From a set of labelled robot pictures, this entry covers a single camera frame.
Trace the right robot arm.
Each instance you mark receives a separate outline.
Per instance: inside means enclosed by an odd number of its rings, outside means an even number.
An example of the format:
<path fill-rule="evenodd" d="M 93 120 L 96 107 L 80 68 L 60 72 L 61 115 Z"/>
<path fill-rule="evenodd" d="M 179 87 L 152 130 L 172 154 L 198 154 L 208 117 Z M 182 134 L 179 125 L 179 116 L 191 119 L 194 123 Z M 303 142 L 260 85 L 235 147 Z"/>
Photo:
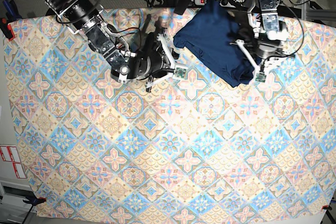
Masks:
<path fill-rule="evenodd" d="M 179 55 L 169 46 L 162 19 L 154 23 L 155 30 L 146 33 L 137 28 L 140 42 L 131 49 L 122 32 L 106 22 L 100 0 L 44 0 L 56 14 L 56 21 L 73 33 L 83 32 L 89 48 L 101 54 L 111 67 L 111 78 L 119 83 L 145 80 L 146 91 L 168 78 L 184 80 L 187 66 L 178 63 Z"/>

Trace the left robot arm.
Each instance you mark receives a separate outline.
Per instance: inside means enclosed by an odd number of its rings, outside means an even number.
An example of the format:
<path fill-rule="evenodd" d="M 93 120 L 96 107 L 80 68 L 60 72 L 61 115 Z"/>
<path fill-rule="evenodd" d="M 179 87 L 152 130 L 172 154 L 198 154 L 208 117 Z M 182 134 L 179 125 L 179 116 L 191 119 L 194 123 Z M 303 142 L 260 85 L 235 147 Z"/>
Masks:
<path fill-rule="evenodd" d="M 289 33 L 286 23 L 279 20 L 279 3 L 280 0 L 251 0 L 247 20 L 253 34 L 247 42 L 241 39 L 233 42 L 254 67 L 254 81 L 265 82 L 272 69 L 279 67 L 285 58 L 295 56 L 283 50 Z"/>

